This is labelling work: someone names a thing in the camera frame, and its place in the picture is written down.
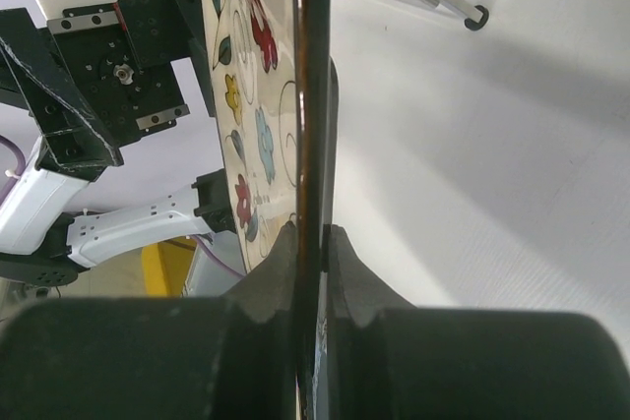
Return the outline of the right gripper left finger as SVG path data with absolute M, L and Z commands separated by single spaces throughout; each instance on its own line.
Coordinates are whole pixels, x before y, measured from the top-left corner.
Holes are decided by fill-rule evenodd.
M 292 419 L 297 229 L 220 297 L 33 304 L 1 332 L 5 419 Z

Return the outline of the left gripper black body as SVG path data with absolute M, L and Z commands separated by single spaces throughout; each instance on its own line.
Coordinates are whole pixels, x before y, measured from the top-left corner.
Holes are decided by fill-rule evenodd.
M 59 61 L 118 146 L 189 114 L 172 64 L 189 59 L 209 116 L 216 108 L 201 0 L 117 0 L 67 8 L 47 29 Z

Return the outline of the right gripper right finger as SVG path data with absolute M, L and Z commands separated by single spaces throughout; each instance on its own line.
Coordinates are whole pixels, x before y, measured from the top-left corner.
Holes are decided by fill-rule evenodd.
M 416 307 L 328 241 L 333 419 L 617 419 L 621 352 L 577 313 Z

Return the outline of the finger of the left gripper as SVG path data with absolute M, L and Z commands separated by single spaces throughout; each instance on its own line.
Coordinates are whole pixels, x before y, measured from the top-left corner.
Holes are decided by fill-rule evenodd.
M 42 144 L 35 167 L 95 180 L 124 163 L 120 148 L 25 8 L 1 12 L 1 102 L 26 110 Z

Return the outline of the square floral plate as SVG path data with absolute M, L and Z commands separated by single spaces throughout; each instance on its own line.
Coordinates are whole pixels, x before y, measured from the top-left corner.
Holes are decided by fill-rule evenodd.
M 281 416 L 316 415 L 316 324 L 332 213 L 338 89 L 331 0 L 202 0 L 227 192 L 253 322 L 245 351 Z

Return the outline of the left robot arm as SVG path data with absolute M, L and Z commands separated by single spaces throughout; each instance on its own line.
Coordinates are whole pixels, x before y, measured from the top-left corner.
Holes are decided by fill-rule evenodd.
M 4 278 L 56 288 L 131 250 L 234 230 L 220 170 L 144 205 L 67 211 L 104 170 L 122 165 L 125 146 L 188 114 L 172 69 L 183 58 L 213 110 L 201 0 L 66 8 L 43 28 L 24 9 L 2 12 L 1 100 L 24 108 L 39 130 L 1 200 Z

